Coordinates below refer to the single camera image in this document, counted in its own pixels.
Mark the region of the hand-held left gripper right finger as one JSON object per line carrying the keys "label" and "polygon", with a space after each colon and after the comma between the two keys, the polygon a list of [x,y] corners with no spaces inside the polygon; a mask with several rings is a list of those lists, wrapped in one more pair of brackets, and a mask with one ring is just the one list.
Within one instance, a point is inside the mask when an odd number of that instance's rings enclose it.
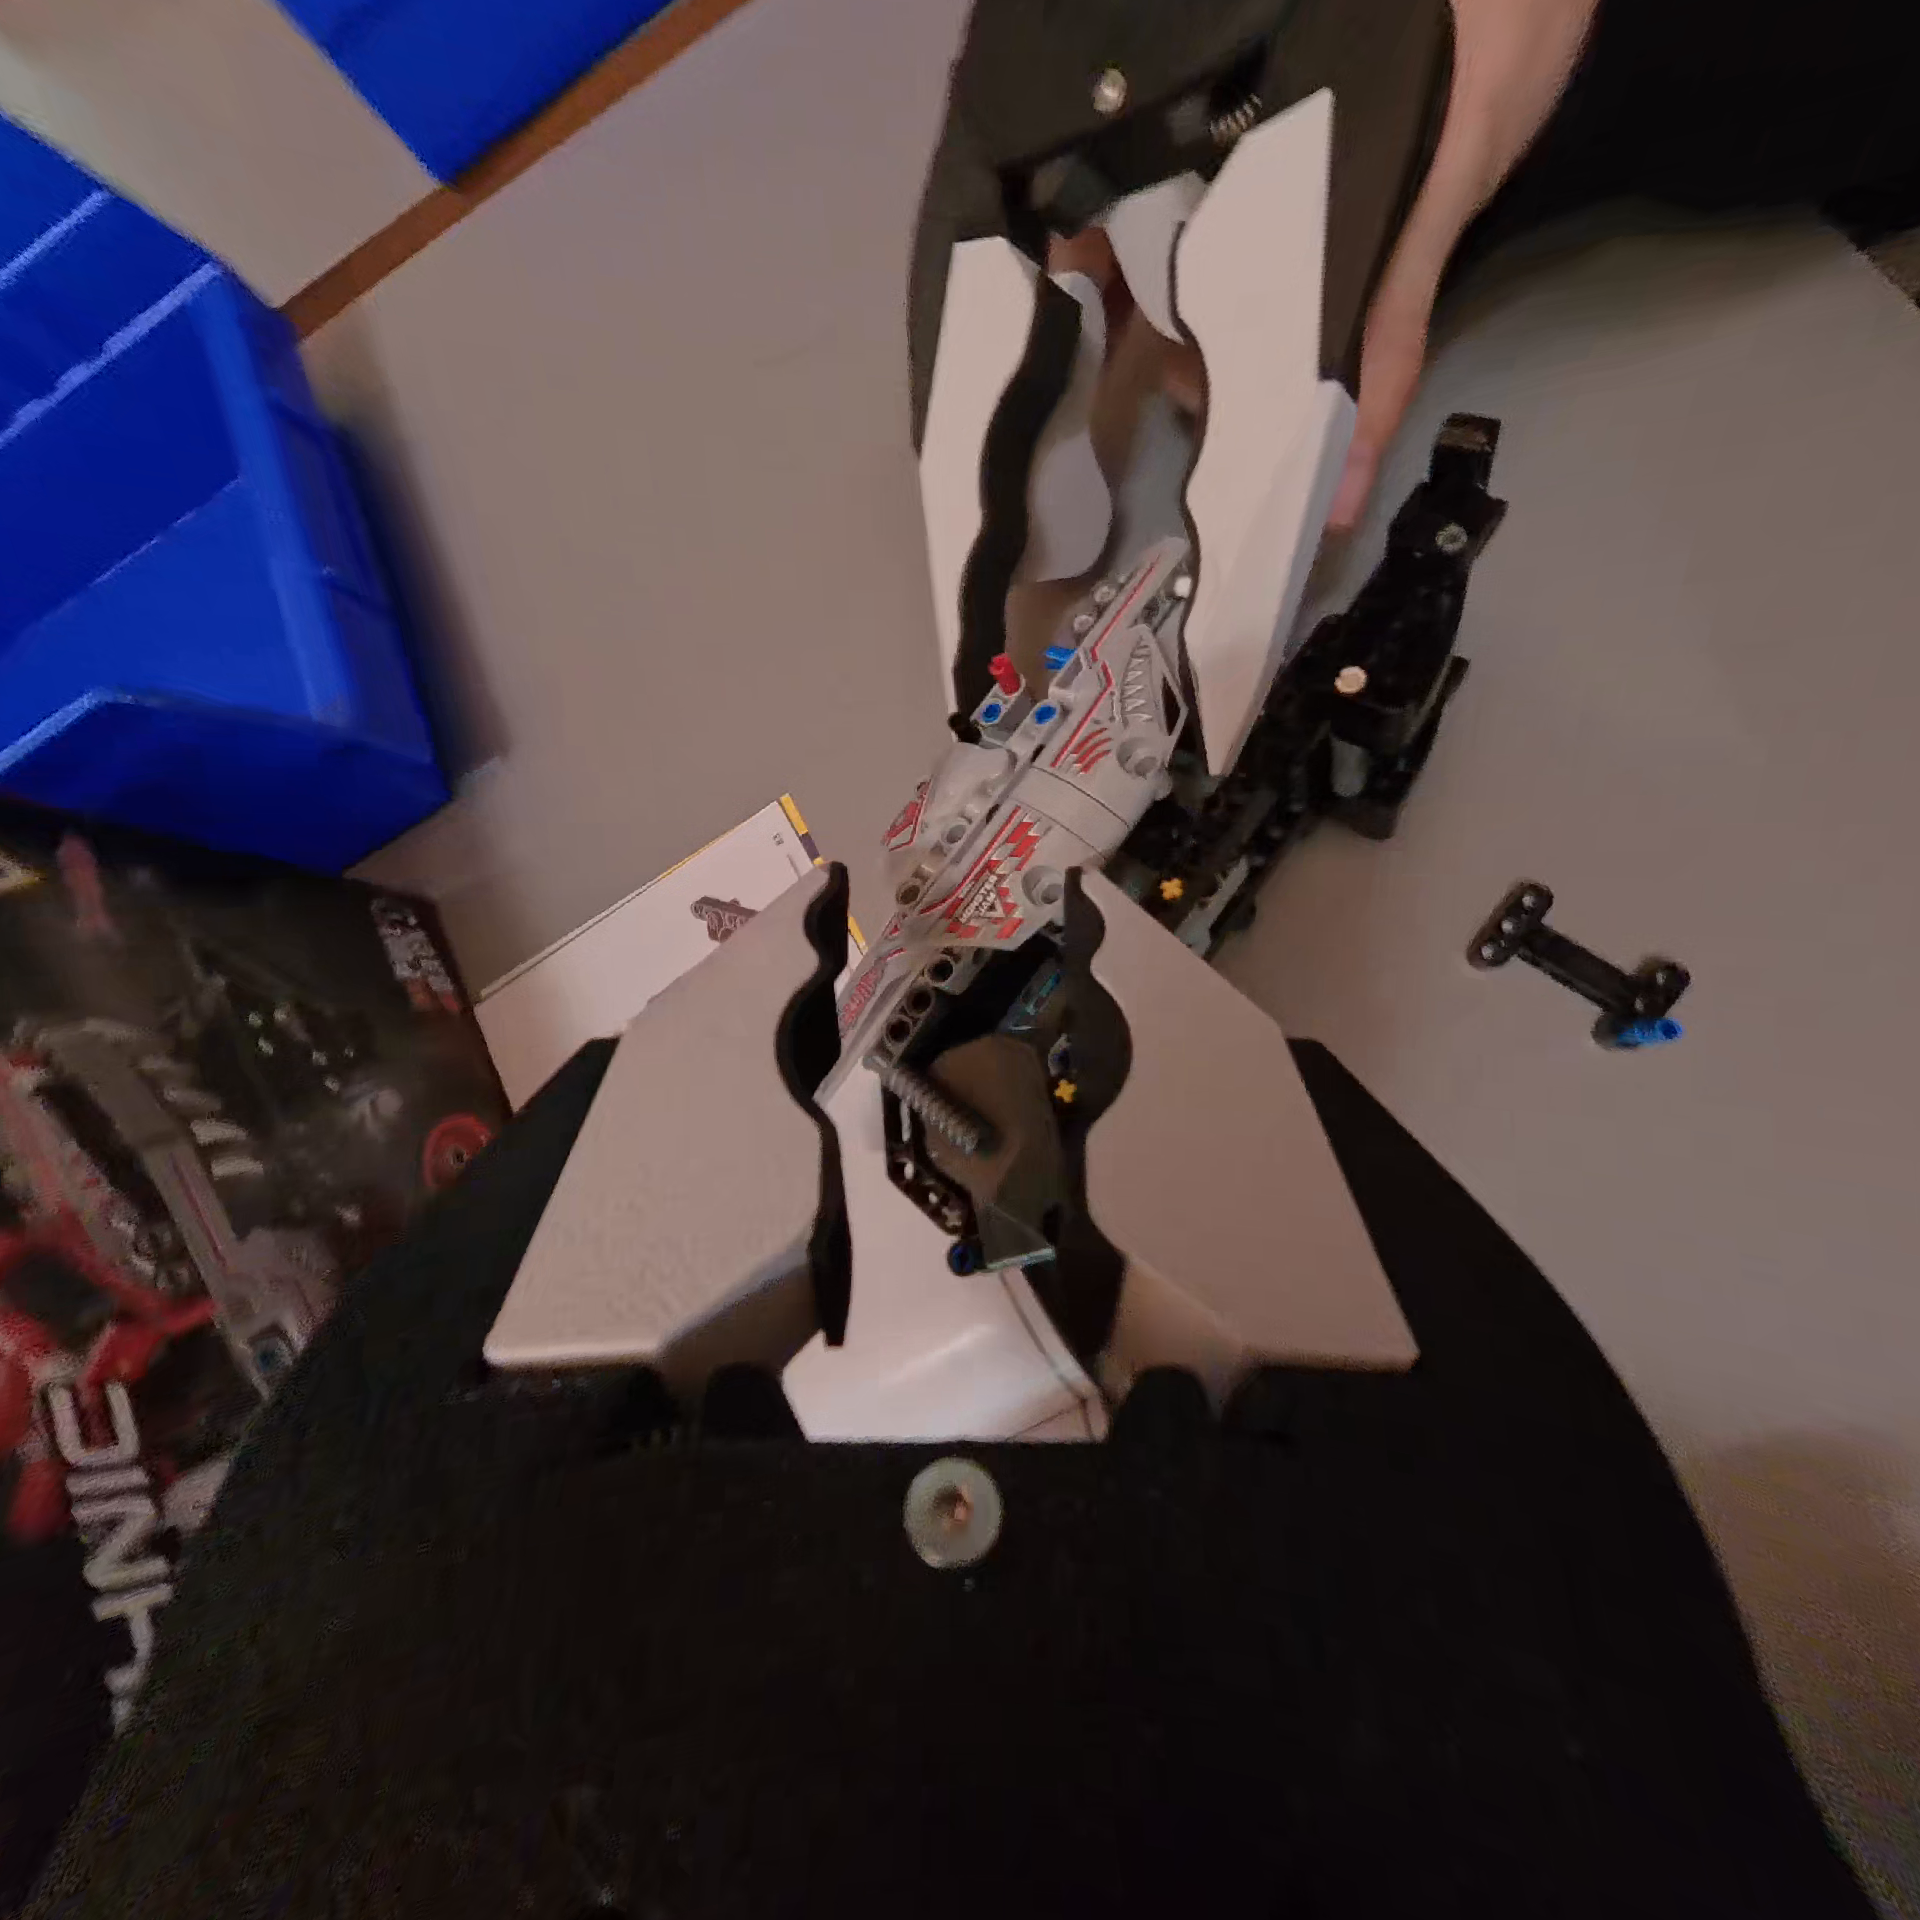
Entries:
{"label": "hand-held left gripper right finger", "polygon": [[1097,872],[1071,872],[1071,1202],[1051,1282],[1120,1401],[1185,1369],[1215,1403],[1265,1366],[1399,1376],[1419,1345],[1305,1077],[1267,1013]]}

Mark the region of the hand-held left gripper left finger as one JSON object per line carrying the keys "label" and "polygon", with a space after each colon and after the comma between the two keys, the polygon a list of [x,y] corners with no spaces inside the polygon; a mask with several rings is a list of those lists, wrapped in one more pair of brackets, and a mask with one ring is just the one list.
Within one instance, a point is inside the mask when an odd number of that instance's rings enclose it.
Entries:
{"label": "hand-held left gripper left finger", "polygon": [[841,1060],[849,868],[807,872],[615,1043],[485,1339],[510,1376],[649,1369],[687,1397],[839,1346],[853,1299]]}

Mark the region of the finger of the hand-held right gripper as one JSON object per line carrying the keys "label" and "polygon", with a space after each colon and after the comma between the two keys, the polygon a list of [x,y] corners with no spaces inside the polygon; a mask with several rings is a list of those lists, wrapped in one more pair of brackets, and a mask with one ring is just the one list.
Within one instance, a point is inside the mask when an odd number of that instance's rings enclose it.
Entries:
{"label": "finger of the hand-held right gripper", "polygon": [[1114,493],[1094,446],[1107,355],[1094,277],[1047,272],[998,235],[951,249],[919,501],[953,734],[974,734],[994,686],[1009,596],[1078,580],[1110,548]]}
{"label": "finger of the hand-held right gripper", "polygon": [[1197,540],[1185,657],[1213,778],[1275,686],[1357,403],[1321,371],[1336,96],[1240,141],[1174,253],[1174,304],[1207,378],[1185,513]]}

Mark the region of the grey red brick toy car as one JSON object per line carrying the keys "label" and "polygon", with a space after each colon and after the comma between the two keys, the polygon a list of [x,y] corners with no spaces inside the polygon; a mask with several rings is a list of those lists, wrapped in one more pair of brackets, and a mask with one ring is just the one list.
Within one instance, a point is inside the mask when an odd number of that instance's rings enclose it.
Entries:
{"label": "grey red brick toy car", "polygon": [[1086,587],[1041,667],[1001,653],[989,693],[886,834],[896,904],[839,994],[845,1060],[878,1107],[893,1186],[947,1240],[951,1274],[1055,1259],[1051,1195],[1014,1202],[981,1179],[1005,1147],[1039,1168],[986,1092],[947,1091],[937,1060],[976,1027],[1041,1054],[1043,1112],[1071,1074],[1039,1043],[1041,1009],[1061,986],[1065,877],[1107,866],[1155,804],[1206,772],[1185,624],[1193,600],[1185,537],[1152,541],[1128,569]]}

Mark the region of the person's right hand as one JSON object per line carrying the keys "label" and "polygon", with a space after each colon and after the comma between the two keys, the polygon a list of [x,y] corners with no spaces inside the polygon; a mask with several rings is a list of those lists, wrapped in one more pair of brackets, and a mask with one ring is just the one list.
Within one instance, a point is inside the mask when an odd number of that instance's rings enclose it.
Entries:
{"label": "person's right hand", "polygon": [[1561,101],[1595,2],[1455,2],[1448,115],[1368,315],[1352,451],[1328,510],[1349,532],[1424,376],[1449,260]]}

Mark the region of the instruction booklet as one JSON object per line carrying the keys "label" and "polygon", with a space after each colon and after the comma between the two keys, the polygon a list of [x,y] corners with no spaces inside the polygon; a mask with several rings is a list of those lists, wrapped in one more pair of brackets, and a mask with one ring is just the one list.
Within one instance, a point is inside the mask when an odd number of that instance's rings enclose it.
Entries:
{"label": "instruction booklet", "polygon": [[800,806],[783,794],[487,986],[477,1019],[513,1109],[583,1044],[619,1035],[822,861]]}

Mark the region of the small black brick beam piece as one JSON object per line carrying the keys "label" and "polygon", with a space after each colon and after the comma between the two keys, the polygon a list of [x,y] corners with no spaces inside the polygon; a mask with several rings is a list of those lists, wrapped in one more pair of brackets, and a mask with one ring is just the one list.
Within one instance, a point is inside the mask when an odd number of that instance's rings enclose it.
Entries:
{"label": "small black brick beam piece", "polygon": [[1592,1043],[1610,1051],[1659,1049],[1685,1038],[1673,1009],[1691,974],[1666,955],[1619,968],[1551,924],[1552,889],[1518,880],[1477,925],[1469,963],[1477,972],[1523,965],[1593,1011]]}

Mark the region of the black printed toy box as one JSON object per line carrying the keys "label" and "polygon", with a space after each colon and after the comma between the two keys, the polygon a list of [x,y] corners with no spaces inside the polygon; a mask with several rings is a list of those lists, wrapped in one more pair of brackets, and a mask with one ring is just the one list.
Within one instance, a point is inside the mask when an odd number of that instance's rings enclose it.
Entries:
{"label": "black printed toy box", "polygon": [[126,1725],[256,1410],[510,1102],[429,904],[5,802],[5,1712]]}

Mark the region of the large blue storage bin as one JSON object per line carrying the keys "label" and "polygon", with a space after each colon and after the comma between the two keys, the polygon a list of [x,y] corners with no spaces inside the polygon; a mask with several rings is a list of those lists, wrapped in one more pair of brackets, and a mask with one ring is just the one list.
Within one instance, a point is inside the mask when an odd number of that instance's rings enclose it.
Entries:
{"label": "large blue storage bin", "polygon": [[343,874],[451,795],[298,336],[3,126],[5,795]]}

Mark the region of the black brick chassis frame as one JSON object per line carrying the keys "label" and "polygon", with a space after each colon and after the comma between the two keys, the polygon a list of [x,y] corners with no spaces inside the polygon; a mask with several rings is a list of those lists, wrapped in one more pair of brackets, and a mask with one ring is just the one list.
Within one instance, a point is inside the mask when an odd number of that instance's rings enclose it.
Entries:
{"label": "black brick chassis frame", "polygon": [[1320,826],[1391,840],[1449,702],[1473,568],[1506,504],[1493,492],[1502,420],[1453,414],[1379,565],[1283,665],[1227,774],[1190,724],[1174,782],[1120,843],[1110,876],[1206,958],[1258,915],[1273,866]]}

